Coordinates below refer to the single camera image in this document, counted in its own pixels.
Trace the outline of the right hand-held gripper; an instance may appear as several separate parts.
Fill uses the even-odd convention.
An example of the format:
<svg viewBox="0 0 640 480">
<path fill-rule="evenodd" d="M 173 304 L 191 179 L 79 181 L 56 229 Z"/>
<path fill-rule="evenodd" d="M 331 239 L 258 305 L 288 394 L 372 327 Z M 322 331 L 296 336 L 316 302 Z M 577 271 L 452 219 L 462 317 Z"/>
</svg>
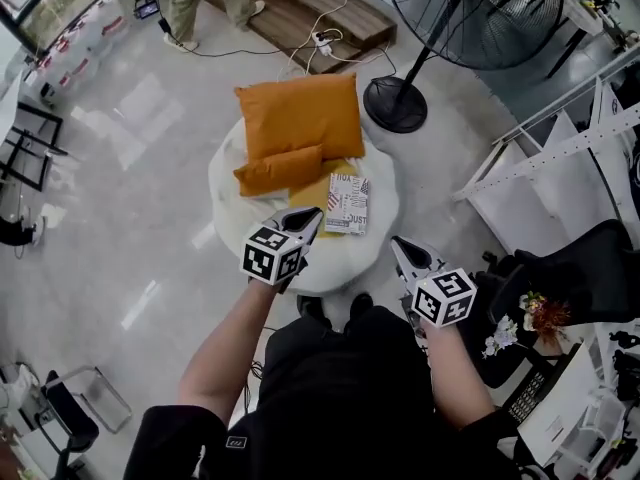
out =
<svg viewBox="0 0 640 480">
<path fill-rule="evenodd" d="M 477 288 L 462 268 L 442 271 L 447 261 L 440 253 L 413 239 L 392 236 L 390 247 L 396 273 L 410 289 L 401 299 L 401 306 L 417 338 L 426 337 L 424 324 L 443 328 L 469 316 Z M 412 276 L 427 277 L 413 284 Z"/>
</svg>

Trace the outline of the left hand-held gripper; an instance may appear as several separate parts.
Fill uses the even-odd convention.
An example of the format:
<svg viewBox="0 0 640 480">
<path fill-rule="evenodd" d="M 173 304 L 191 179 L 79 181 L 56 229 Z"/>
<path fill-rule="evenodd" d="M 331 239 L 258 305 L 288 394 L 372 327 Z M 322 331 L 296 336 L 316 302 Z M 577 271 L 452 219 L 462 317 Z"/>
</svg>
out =
<svg viewBox="0 0 640 480">
<path fill-rule="evenodd" d="M 306 265 L 323 218 L 319 207 L 303 206 L 278 210 L 255 224 L 242 243 L 241 272 L 284 293 Z"/>
</svg>

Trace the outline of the stars and stripes book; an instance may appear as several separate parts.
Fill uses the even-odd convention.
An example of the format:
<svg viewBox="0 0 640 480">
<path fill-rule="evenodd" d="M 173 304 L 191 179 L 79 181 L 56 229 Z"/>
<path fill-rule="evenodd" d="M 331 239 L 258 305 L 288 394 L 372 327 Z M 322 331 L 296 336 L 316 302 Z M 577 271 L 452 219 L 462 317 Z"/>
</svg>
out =
<svg viewBox="0 0 640 480">
<path fill-rule="evenodd" d="M 331 174 L 325 213 L 327 233 L 359 236 L 366 234 L 369 188 L 367 178 Z"/>
</svg>

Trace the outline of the white round fluffy chair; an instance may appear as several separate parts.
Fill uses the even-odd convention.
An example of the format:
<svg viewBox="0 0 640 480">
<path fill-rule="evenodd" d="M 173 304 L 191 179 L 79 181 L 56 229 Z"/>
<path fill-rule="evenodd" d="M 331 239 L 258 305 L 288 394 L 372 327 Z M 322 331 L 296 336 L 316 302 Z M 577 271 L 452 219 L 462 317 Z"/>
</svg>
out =
<svg viewBox="0 0 640 480">
<path fill-rule="evenodd" d="M 359 175 L 370 183 L 368 223 L 362 236 L 317 237 L 305 259 L 308 266 L 291 289 L 309 295 L 331 293 L 363 275 L 388 250 L 388 238 L 400 213 L 400 194 L 394 161 L 379 150 L 367 133 L 362 134 L 365 156 L 352 159 Z M 284 198 L 252 199 L 239 194 L 233 171 L 247 161 L 245 124 L 239 119 L 227 133 L 208 168 L 213 223 L 222 243 L 239 257 L 249 229 L 280 209 Z"/>
</svg>

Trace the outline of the person's left forearm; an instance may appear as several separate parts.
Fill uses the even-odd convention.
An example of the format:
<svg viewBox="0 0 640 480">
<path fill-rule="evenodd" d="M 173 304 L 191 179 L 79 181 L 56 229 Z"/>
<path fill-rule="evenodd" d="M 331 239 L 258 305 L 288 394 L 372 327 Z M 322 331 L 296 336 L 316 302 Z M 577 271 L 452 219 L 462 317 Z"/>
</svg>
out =
<svg viewBox="0 0 640 480">
<path fill-rule="evenodd" d="M 200 345 L 180 380 L 177 402 L 202 407 L 230 422 L 279 288 L 251 280 Z"/>
</svg>

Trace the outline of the person's right forearm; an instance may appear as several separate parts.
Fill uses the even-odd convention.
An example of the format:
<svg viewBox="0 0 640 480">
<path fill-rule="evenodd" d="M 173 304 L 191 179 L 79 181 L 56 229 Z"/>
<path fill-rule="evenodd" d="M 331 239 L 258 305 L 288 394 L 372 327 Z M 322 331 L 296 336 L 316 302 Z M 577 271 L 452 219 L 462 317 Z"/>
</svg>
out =
<svg viewBox="0 0 640 480">
<path fill-rule="evenodd" d="M 478 374 L 456 326 L 435 327 L 422 320 L 437 408 L 461 429 L 494 412 L 490 393 Z"/>
</svg>

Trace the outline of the small orange cushion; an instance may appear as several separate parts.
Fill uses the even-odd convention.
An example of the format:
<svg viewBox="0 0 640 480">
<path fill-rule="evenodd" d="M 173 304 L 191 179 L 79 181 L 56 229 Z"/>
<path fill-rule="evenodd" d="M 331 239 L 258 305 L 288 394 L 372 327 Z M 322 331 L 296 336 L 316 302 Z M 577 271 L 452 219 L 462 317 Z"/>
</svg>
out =
<svg viewBox="0 0 640 480">
<path fill-rule="evenodd" d="M 322 163 L 322 146 L 316 145 L 250 161 L 233 174 L 241 196 L 257 197 L 317 180 Z"/>
</svg>

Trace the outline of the person's right shoe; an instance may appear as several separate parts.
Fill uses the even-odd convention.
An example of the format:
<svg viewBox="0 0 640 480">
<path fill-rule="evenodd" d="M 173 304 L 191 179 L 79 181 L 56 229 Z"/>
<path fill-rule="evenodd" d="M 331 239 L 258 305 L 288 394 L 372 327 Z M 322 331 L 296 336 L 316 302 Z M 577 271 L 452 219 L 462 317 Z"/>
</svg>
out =
<svg viewBox="0 0 640 480">
<path fill-rule="evenodd" d="M 368 292 L 359 293 L 350 305 L 350 319 L 357 320 L 373 306 L 373 299 Z"/>
</svg>

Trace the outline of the person's shoe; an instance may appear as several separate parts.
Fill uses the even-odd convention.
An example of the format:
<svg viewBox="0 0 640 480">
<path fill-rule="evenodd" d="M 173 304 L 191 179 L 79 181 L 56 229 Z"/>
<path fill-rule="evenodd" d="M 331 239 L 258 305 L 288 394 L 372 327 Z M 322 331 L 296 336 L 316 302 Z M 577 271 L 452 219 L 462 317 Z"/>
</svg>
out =
<svg viewBox="0 0 640 480">
<path fill-rule="evenodd" d="M 301 317 L 311 317 L 324 327 L 332 328 L 330 319 L 324 313 L 323 299 L 321 297 L 298 295 L 296 297 L 296 305 Z"/>
<path fill-rule="evenodd" d="M 368 292 L 359 293 L 350 305 L 350 319 L 357 320 L 373 306 L 373 299 Z"/>
</svg>

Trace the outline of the person's left shoe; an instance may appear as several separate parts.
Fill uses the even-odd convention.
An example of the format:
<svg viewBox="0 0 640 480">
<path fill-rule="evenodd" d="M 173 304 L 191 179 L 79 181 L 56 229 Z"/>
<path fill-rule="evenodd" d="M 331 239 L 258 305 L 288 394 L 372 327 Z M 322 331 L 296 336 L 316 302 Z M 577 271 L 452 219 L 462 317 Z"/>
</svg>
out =
<svg viewBox="0 0 640 480">
<path fill-rule="evenodd" d="M 321 297 L 298 295 L 296 297 L 296 305 L 301 317 L 311 317 L 324 327 L 332 328 L 330 319 L 324 313 L 323 299 Z"/>
</svg>

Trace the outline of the large orange cushion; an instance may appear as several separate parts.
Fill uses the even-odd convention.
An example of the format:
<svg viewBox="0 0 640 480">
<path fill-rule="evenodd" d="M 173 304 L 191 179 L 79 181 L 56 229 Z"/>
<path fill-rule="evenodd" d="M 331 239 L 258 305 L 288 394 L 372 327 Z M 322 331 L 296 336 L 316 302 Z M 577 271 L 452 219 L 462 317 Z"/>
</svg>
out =
<svg viewBox="0 0 640 480">
<path fill-rule="evenodd" d="M 238 87 L 248 157 L 320 146 L 322 158 L 365 155 L 356 75 L 321 74 Z"/>
</svg>

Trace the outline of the white flower bunch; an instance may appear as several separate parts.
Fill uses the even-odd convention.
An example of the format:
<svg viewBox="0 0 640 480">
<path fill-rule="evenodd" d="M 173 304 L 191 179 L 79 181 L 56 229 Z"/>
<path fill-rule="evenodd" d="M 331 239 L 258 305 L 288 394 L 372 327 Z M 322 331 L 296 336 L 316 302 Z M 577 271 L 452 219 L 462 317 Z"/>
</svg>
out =
<svg viewBox="0 0 640 480">
<path fill-rule="evenodd" d="M 504 315 L 498 321 L 494 333 L 486 338 L 482 357 L 495 357 L 500 351 L 516 344 L 517 331 L 518 325 L 508 315 Z"/>
</svg>

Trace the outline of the orange dried plant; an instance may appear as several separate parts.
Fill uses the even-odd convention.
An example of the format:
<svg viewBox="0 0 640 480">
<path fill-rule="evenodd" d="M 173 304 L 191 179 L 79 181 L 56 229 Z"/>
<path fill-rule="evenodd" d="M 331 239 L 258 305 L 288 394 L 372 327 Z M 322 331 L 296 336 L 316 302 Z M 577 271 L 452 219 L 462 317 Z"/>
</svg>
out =
<svg viewBox="0 0 640 480">
<path fill-rule="evenodd" d="M 564 336 L 563 327 L 568 326 L 571 315 L 567 303 L 550 301 L 546 298 L 534 299 L 529 305 L 532 329 L 544 342 L 553 342 Z"/>
</svg>

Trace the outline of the person's black clothing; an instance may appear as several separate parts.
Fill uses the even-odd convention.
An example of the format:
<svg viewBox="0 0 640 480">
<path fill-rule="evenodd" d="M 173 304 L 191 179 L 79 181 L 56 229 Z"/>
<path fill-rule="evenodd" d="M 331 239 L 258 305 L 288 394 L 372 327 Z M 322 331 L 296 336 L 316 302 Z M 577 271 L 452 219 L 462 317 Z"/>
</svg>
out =
<svg viewBox="0 0 640 480">
<path fill-rule="evenodd" d="M 434 409 L 409 325 L 375 306 L 345 334 L 302 317 L 268 342 L 256 409 L 235 425 L 186 405 L 142 419 L 123 480 L 520 480 L 494 418 Z"/>
</svg>

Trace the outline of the black standing fan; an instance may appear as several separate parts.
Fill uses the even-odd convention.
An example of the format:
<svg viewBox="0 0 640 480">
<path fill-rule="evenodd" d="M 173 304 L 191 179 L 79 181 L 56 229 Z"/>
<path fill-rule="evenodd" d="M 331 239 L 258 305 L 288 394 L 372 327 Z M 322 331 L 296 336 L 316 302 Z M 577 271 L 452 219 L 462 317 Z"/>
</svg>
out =
<svg viewBox="0 0 640 480">
<path fill-rule="evenodd" d="M 475 71 L 499 71 L 536 56 L 560 23 L 564 0 L 391 0 L 423 48 L 407 75 L 377 77 L 364 108 L 398 134 L 422 127 L 428 105 L 414 80 L 433 57 Z"/>
</svg>

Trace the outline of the black office chair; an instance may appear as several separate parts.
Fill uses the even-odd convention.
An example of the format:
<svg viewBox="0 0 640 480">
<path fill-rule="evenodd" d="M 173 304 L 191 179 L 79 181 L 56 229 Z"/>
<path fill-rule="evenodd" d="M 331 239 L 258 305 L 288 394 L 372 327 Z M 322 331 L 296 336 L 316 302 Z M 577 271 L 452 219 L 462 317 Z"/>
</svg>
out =
<svg viewBox="0 0 640 480">
<path fill-rule="evenodd" d="M 532 329 L 529 305 L 534 299 L 567 303 L 568 326 L 626 323 L 640 318 L 640 250 L 626 228 L 611 219 L 547 256 L 518 250 L 502 259 L 485 253 L 489 267 L 472 277 L 478 292 L 461 334 L 471 359 L 490 388 L 503 385 L 524 360 L 537 362 L 534 346 L 544 342 Z M 485 340 L 508 315 L 517 325 L 516 344 L 484 359 Z M 558 344 L 564 336 L 551 343 Z"/>
</svg>

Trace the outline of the black keyboard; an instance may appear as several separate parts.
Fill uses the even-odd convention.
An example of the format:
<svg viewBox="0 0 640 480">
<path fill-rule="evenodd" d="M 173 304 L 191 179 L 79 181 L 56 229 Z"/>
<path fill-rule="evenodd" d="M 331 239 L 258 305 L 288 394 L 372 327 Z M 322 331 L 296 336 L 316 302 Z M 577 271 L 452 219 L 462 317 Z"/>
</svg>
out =
<svg viewBox="0 0 640 480">
<path fill-rule="evenodd" d="M 539 391 L 546 383 L 546 376 L 531 369 L 504 402 L 502 408 L 517 423 L 523 423 L 539 403 Z"/>
</svg>

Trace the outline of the white power strip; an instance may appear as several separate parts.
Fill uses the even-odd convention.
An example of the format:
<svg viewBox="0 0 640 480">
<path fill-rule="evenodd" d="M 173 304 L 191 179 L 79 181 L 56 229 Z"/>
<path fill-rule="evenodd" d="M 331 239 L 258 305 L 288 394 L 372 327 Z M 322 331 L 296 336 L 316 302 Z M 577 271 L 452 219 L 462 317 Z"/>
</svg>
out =
<svg viewBox="0 0 640 480">
<path fill-rule="evenodd" d="M 331 45 L 335 42 L 342 41 L 343 38 L 343 33 L 336 28 L 326 29 L 324 31 L 315 31 L 311 34 L 311 39 L 315 45 L 315 48 L 321 53 L 322 56 L 325 57 L 333 56 Z"/>
</svg>

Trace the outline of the white metal shelf rack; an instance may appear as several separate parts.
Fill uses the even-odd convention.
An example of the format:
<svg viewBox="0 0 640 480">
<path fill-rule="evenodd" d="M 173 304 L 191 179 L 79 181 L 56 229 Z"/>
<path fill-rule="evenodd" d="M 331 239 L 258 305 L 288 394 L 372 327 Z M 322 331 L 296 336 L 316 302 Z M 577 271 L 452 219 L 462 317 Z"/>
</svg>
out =
<svg viewBox="0 0 640 480">
<path fill-rule="evenodd" d="M 640 177 L 640 90 L 617 94 L 639 70 L 640 49 L 632 49 L 516 125 L 453 200 L 469 202 L 509 253 L 550 254 L 604 221 L 588 149 L 632 131 Z"/>
</svg>

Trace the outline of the white paper booklet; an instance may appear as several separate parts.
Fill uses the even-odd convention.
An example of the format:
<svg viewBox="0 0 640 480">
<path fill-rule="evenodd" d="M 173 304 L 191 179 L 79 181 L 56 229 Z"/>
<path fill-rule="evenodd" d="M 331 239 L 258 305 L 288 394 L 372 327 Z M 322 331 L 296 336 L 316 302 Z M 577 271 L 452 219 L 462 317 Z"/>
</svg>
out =
<svg viewBox="0 0 640 480">
<path fill-rule="evenodd" d="M 538 465 L 546 466 L 559 450 L 599 387 L 589 347 L 582 343 L 546 395 L 518 426 L 519 436 Z"/>
</svg>

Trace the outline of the wooden steps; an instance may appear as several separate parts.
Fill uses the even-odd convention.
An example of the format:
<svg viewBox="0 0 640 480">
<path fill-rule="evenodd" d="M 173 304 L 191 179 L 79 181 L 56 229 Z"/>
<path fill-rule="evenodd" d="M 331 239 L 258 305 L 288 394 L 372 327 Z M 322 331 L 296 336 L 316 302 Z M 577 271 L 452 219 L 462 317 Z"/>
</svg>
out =
<svg viewBox="0 0 640 480">
<path fill-rule="evenodd" d="M 266 9 L 249 29 L 283 51 L 310 74 L 336 73 L 367 54 L 382 52 L 396 39 L 396 23 L 363 0 L 263 0 Z M 344 38 L 322 56 L 311 34 L 336 28 Z"/>
</svg>

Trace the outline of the black device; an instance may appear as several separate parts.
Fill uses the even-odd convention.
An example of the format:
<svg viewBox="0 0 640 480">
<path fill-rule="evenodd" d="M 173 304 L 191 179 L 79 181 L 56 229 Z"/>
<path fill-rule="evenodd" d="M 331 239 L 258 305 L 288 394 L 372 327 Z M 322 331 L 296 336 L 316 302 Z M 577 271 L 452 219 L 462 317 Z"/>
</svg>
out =
<svg viewBox="0 0 640 480">
<path fill-rule="evenodd" d="M 614 369 L 618 374 L 617 396 L 621 401 L 640 407 L 640 355 L 627 353 L 640 347 L 640 337 L 626 331 L 616 331 L 609 338 L 618 345 L 613 355 Z"/>
</svg>

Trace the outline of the cluster of red-label water bottles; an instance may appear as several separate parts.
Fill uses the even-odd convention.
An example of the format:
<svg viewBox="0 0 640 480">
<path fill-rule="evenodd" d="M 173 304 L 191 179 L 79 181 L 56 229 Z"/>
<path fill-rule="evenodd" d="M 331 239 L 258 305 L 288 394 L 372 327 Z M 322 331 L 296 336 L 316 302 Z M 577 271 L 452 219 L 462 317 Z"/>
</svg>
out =
<svg viewBox="0 0 640 480">
<path fill-rule="evenodd" d="M 54 42 L 29 76 L 31 86 L 49 84 L 55 92 L 70 91 L 93 77 L 128 26 L 117 4 L 94 5 Z"/>
</svg>

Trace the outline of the white cluttered table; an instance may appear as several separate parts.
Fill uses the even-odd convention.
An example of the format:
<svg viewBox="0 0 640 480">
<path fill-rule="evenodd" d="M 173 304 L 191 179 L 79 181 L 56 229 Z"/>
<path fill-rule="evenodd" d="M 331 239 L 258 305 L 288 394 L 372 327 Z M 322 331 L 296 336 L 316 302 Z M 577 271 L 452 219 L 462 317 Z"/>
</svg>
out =
<svg viewBox="0 0 640 480">
<path fill-rule="evenodd" d="M 619 54 L 640 43 L 640 0 L 564 0 L 559 23 L 572 23 L 575 32 L 546 77 L 552 78 L 586 38 L 607 36 Z"/>
</svg>

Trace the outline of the white table black legs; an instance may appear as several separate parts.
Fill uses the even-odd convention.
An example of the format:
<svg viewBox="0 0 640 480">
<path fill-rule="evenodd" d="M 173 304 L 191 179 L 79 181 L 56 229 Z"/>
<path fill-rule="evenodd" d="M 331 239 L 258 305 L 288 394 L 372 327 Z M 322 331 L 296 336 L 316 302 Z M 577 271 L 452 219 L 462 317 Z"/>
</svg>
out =
<svg viewBox="0 0 640 480">
<path fill-rule="evenodd" d="M 42 192 L 53 157 L 69 155 L 66 150 L 58 146 L 64 121 L 53 113 L 22 102 L 20 97 L 22 83 L 23 72 L 19 71 L 0 98 L 0 150 L 5 145 L 12 148 L 6 160 L 0 159 L 0 184 L 6 184 L 8 178 L 12 177 L 31 189 Z M 36 132 L 18 127 L 16 119 L 20 112 L 41 119 L 43 125 L 52 124 L 51 137 L 43 139 Z M 41 161 L 41 170 L 36 179 L 29 178 L 14 167 L 20 153 Z"/>
</svg>

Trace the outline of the black framed window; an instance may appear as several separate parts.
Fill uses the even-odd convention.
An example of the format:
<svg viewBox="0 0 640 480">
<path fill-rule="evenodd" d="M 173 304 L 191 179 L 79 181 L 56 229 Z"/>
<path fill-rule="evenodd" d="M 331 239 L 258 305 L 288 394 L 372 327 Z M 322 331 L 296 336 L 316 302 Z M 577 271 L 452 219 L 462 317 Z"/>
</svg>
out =
<svg viewBox="0 0 640 480">
<path fill-rule="evenodd" d="M 0 0 L 0 25 L 39 58 L 97 1 Z"/>
</svg>

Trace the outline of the white plastic bag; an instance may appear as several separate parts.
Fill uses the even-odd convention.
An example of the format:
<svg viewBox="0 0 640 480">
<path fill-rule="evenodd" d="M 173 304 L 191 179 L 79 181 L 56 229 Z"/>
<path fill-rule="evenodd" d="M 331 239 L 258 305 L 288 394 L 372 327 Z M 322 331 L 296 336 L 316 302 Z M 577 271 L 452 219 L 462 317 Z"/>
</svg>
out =
<svg viewBox="0 0 640 480">
<path fill-rule="evenodd" d="M 0 417 L 20 409 L 40 382 L 29 366 L 19 364 L 18 376 L 12 382 L 0 380 Z"/>
</svg>

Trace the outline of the black folding chair chrome frame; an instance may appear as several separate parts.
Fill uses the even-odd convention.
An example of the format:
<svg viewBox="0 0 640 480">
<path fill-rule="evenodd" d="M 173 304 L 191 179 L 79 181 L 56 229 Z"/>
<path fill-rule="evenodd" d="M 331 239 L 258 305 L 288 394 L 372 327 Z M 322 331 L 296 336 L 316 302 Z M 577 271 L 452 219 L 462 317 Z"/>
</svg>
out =
<svg viewBox="0 0 640 480">
<path fill-rule="evenodd" d="M 117 425 L 113 426 L 109 424 L 89 401 L 85 393 L 72 393 L 66 387 L 67 381 L 73 377 L 87 373 L 92 373 L 94 379 L 98 382 L 98 386 L 105 388 L 124 410 L 125 416 Z M 46 406 L 43 411 L 34 415 L 34 420 L 39 431 L 58 456 L 55 472 L 51 480 L 80 480 L 77 474 L 79 467 L 72 465 L 71 455 L 84 454 L 93 446 L 99 437 L 100 430 L 98 425 L 94 419 L 85 412 L 78 401 L 82 401 L 89 412 L 113 435 L 117 435 L 133 416 L 131 406 L 97 366 L 84 365 L 64 375 L 58 374 L 56 370 L 50 370 L 45 379 L 45 383 L 40 387 L 40 394 Z M 43 417 L 46 414 L 53 416 L 53 420 L 61 427 L 66 435 L 62 447 L 56 444 L 51 432 L 45 429 Z"/>
</svg>

